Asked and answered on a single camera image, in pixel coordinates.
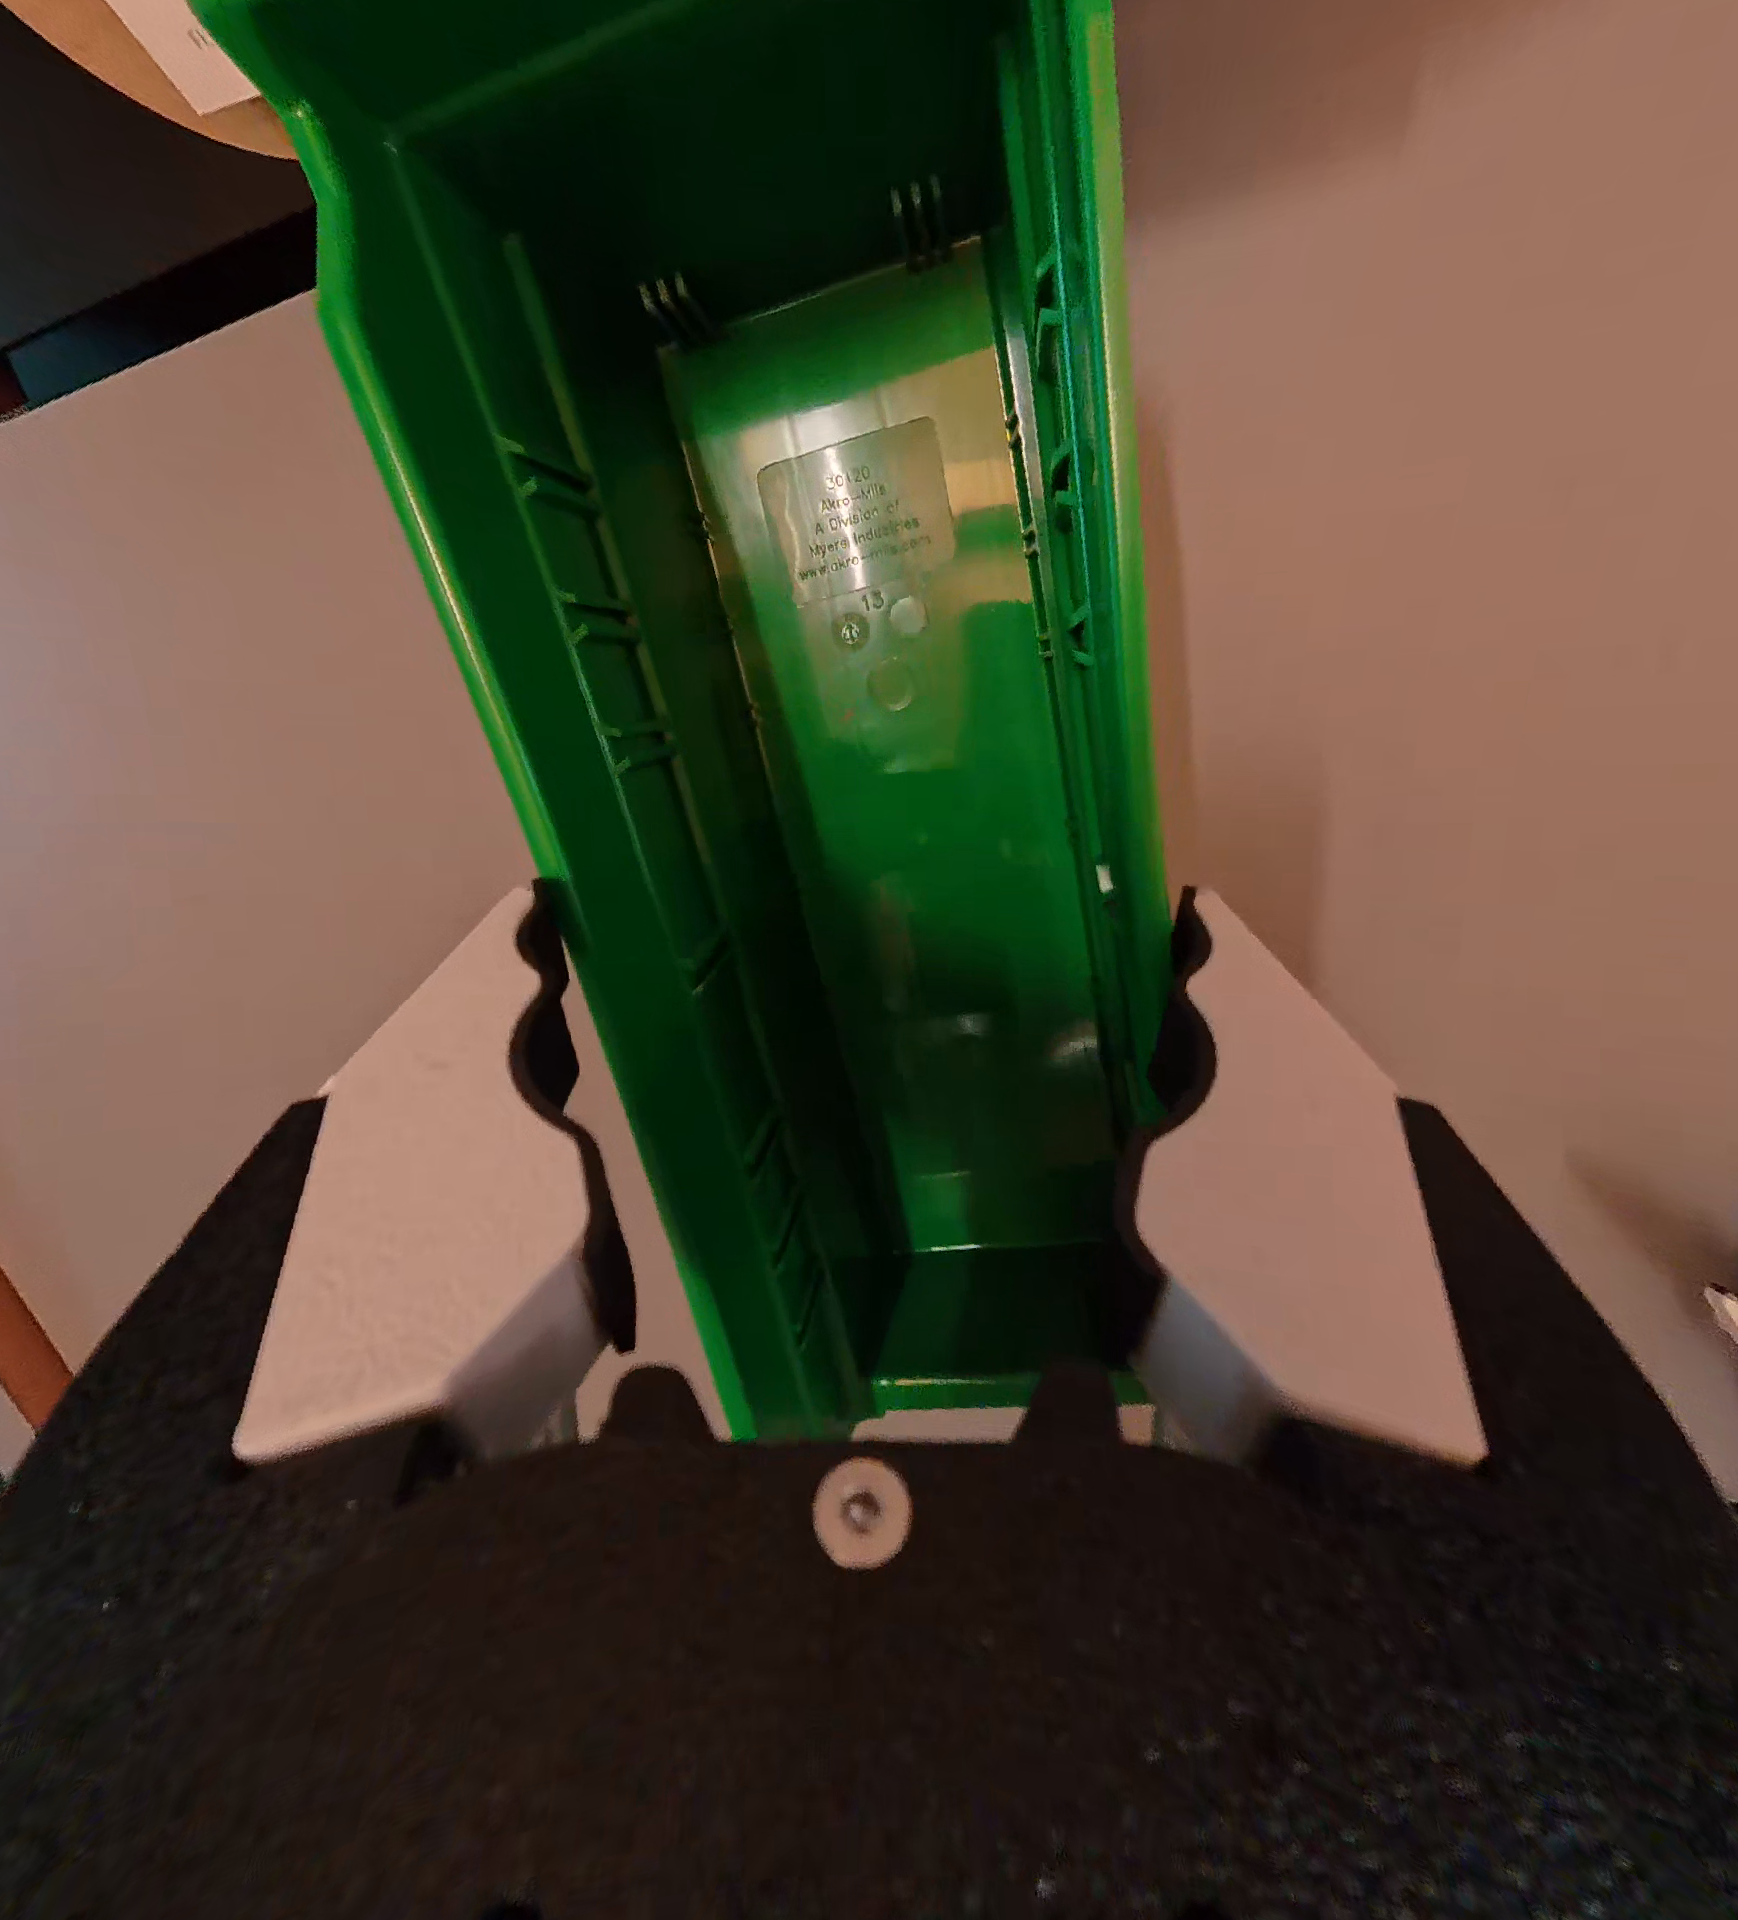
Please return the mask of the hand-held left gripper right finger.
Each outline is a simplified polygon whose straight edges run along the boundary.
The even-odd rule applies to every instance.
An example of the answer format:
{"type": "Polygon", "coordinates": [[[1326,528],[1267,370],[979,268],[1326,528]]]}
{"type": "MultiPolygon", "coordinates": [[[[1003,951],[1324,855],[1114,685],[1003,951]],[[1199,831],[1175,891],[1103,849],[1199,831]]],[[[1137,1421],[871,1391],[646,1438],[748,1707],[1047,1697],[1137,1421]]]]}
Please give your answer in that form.
{"type": "Polygon", "coordinates": [[[1165,1444],[1241,1465],[1286,1421],[1471,1469],[1484,1427],[1388,1074],[1184,889],[1118,1168],[1114,1344],[1165,1444]]]}

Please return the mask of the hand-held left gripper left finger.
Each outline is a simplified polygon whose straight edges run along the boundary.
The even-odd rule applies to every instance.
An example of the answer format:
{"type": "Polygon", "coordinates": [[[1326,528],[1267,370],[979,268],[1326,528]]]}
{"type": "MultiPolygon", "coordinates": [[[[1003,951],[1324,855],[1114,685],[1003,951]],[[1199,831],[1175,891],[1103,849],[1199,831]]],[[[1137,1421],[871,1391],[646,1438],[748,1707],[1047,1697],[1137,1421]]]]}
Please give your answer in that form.
{"type": "Polygon", "coordinates": [[[267,1467],[388,1427],[494,1461],[577,1435],[635,1342],[635,1280],[545,880],[505,893],[333,1074],[231,1454],[267,1467]]]}

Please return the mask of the green plastic bin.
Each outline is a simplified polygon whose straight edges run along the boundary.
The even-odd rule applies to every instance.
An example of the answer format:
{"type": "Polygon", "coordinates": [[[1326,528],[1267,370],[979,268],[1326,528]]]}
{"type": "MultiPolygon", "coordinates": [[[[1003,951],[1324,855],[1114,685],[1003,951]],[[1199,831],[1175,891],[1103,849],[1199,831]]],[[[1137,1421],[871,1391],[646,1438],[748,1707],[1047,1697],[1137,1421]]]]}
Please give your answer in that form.
{"type": "Polygon", "coordinates": [[[1113,6],[201,15],[737,1438],[1124,1369],[1171,910],[1113,6]]]}

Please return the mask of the grey desk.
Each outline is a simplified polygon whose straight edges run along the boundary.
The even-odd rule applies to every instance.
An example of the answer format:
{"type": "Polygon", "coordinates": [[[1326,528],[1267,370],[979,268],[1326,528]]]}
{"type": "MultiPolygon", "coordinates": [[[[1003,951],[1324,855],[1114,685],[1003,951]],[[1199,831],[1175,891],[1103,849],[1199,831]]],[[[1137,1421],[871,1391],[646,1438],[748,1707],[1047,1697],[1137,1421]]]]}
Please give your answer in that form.
{"type": "MultiPolygon", "coordinates": [[[[1738,1499],[1738,4],[1118,4],[1169,883],[1738,1499]]],[[[0,1261],[77,1365],[522,882],[309,300],[0,425],[0,1261]]]]}

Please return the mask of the instruction sheet on wooden board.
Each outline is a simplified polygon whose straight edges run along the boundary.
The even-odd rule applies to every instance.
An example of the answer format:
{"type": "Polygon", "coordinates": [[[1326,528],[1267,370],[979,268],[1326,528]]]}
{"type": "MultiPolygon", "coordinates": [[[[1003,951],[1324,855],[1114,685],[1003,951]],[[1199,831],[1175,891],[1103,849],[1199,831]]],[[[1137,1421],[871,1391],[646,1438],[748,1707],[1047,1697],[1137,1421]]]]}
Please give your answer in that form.
{"type": "Polygon", "coordinates": [[[129,24],[105,2],[7,2],[7,7],[56,53],[90,77],[186,132],[246,155],[290,158],[290,140],[275,111],[260,98],[194,111],[129,24]]]}

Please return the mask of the printed instruction sheet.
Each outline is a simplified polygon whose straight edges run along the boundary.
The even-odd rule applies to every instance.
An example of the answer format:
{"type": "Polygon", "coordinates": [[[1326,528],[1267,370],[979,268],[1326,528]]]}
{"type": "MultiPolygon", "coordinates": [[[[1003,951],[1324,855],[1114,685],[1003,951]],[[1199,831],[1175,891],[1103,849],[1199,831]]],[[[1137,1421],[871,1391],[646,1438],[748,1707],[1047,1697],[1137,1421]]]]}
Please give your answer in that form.
{"type": "Polygon", "coordinates": [[[109,2],[116,21],[175,85],[184,107],[212,115],[260,98],[254,83],[224,53],[188,2],[109,2]]]}

